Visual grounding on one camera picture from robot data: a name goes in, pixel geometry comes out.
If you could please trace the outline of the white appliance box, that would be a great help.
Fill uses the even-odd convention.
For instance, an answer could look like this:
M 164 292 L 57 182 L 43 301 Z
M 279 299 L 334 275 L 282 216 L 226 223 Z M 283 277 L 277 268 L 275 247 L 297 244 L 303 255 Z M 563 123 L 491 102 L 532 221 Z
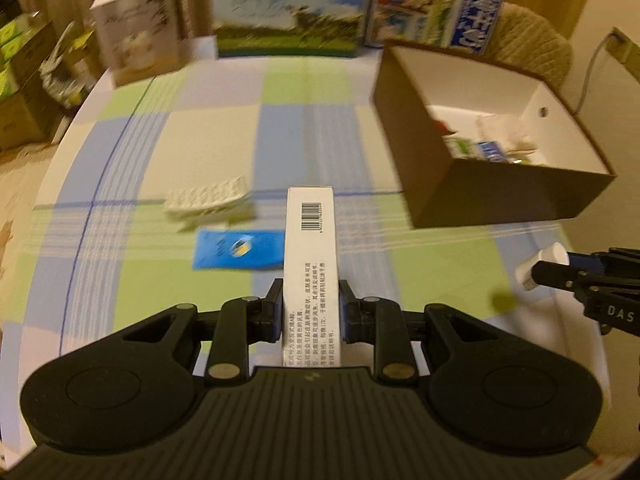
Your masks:
M 90 11 L 115 86 L 181 67 L 175 0 L 94 0 Z

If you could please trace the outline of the quilted beige chair cushion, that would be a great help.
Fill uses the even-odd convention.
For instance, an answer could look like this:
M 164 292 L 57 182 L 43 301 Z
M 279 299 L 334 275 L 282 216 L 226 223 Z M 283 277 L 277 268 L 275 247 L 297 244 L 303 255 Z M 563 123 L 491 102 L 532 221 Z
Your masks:
M 574 52 L 570 42 L 543 16 L 514 3 L 505 3 L 484 55 L 490 60 L 537 74 L 559 90 Z

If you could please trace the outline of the brown cardboard storage box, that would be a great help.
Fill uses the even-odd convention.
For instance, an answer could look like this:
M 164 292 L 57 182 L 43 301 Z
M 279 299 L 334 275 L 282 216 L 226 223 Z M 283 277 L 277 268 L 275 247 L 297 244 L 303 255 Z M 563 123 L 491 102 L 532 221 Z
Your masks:
M 372 101 L 417 229 L 574 218 L 616 177 L 527 70 L 388 40 Z

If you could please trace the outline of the checkered bed sheet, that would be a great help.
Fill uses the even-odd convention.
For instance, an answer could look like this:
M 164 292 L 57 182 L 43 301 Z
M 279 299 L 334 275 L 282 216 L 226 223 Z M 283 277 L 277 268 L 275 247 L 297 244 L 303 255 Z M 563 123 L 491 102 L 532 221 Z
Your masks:
M 52 148 L 1 171 L 1 439 L 32 446 L 26 378 L 65 352 L 160 310 L 214 310 L 264 294 L 273 271 L 198 270 L 198 225 L 166 196 L 247 180 L 221 230 L 277 231 L 293 186 L 335 197 L 338 270 L 360 296 L 407 310 L 442 302 L 564 354 L 607 386 L 596 324 L 565 292 L 523 292 L 515 267 L 563 239 L 553 222 L 417 229 L 371 103 L 378 54 L 227 58 L 204 49 L 178 72 L 117 88 L 100 79 Z

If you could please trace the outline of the trash bin with bag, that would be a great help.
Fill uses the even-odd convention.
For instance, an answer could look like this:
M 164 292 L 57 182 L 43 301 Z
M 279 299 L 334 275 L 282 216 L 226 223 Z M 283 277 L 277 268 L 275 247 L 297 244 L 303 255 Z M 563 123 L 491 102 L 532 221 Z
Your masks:
M 44 91 L 68 112 L 80 109 L 104 72 L 96 31 L 80 29 L 75 22 L 66 26 L 39 67 Z

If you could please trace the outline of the blue cartoon milk carton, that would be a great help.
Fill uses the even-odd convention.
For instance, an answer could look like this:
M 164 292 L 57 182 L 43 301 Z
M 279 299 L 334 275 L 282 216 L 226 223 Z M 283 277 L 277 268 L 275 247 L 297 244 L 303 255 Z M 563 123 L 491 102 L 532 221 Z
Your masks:
M 486 50 L 504 0 L 371 0 L 364 42 L 386 40 L 459 49 Z

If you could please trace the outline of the blue cream tube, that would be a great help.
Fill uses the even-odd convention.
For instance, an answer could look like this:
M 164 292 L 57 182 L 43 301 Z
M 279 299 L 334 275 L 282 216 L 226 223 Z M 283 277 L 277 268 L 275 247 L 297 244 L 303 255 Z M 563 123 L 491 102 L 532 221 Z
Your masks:
M 284 263 L 285 232 L 278 230 L 199 230 L 192 266 L 195 270 L 260 270 Z

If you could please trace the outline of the stacked cardboard boxes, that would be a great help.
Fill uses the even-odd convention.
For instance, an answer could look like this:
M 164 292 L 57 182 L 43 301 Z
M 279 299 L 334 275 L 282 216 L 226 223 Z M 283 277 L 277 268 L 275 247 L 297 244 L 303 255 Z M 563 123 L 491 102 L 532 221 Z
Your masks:
M 58 36 L 38 13 L 22 14 L 1 29 L 1 151 L 47 142 L 62 112 L 44 90 L 40 65 Z

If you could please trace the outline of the white plastic hair clip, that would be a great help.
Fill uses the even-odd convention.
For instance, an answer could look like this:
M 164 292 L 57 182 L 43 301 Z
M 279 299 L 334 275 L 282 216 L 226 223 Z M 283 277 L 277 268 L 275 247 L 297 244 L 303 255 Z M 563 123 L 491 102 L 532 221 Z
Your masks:
M 244 177 L 195 188 L 180 188 L 168 193 L 164 201 L 164 213 L 172 220 L 194 220 L 212 214 L 226 214 L 244 206 L 248 196 L 250 189 Z

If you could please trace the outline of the white barcode medicine box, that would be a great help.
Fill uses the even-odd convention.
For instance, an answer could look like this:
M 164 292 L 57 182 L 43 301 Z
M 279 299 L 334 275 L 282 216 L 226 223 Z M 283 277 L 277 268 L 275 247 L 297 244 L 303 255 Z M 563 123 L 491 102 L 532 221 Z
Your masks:
M 282 364 L 341 365 L 332 188 L 290 188 L 286 203 Z

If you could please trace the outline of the green white medicine box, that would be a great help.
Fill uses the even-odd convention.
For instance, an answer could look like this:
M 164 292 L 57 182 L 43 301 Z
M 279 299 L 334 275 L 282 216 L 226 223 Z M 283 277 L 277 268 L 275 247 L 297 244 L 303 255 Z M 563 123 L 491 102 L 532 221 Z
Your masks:
M 476 142 L 470 139 L 460 138 L 460 136 L 444 136 L 442 140 L 453 158 L 484 160 Z

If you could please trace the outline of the cow pasture milk carton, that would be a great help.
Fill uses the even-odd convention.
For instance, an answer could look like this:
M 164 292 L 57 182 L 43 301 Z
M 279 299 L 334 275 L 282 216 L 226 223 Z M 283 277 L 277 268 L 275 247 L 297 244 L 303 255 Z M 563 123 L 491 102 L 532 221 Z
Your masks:
M 370 0 L 210 0 L 222 58 L 320 55 L 353 58 Z

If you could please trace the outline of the wall power socket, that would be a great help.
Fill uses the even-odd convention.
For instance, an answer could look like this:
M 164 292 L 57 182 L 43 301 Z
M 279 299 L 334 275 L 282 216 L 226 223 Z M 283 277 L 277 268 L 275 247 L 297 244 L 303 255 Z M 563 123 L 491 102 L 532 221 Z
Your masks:
M 605 44 L 605 51 L 634 77 L 640 81 L 640 49 L 617 27 L 613 27 Z

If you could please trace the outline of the blue white medicine box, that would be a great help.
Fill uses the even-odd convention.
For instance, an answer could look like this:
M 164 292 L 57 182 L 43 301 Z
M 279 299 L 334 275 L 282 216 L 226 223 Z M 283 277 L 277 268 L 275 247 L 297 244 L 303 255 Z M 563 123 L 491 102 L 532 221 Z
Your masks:
M 480 141 L 477 142 L 476 145 L 480 150 L 480 154 L 482 154 L 488 162 L 509 162 L 508 156 L 506 156 L 506 153 L 498 142 Z

